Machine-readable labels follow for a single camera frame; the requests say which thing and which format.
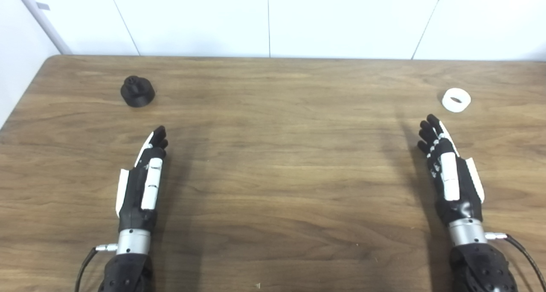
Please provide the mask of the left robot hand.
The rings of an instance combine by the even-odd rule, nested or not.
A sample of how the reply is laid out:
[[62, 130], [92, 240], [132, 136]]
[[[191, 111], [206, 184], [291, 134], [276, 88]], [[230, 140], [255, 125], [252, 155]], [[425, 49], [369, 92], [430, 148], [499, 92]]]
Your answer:
[[154, 231], [163, 162], [166, 157], [166, 128], [159, 126], [145, 140], [131, 170], [122, 169], [116, 197], [118, 231]]

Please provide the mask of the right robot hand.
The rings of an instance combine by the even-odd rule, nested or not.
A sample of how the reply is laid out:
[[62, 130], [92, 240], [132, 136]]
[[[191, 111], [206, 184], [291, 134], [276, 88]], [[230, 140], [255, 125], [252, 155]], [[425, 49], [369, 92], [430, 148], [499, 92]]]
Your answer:
[[485, 192], [472, 158], [462, 158], [443, 122], [433, 114], [420, 123], [418, 148], [426, 157], [436, 191], [436, 212], [445, 226], [461, 219], [482, 221]]

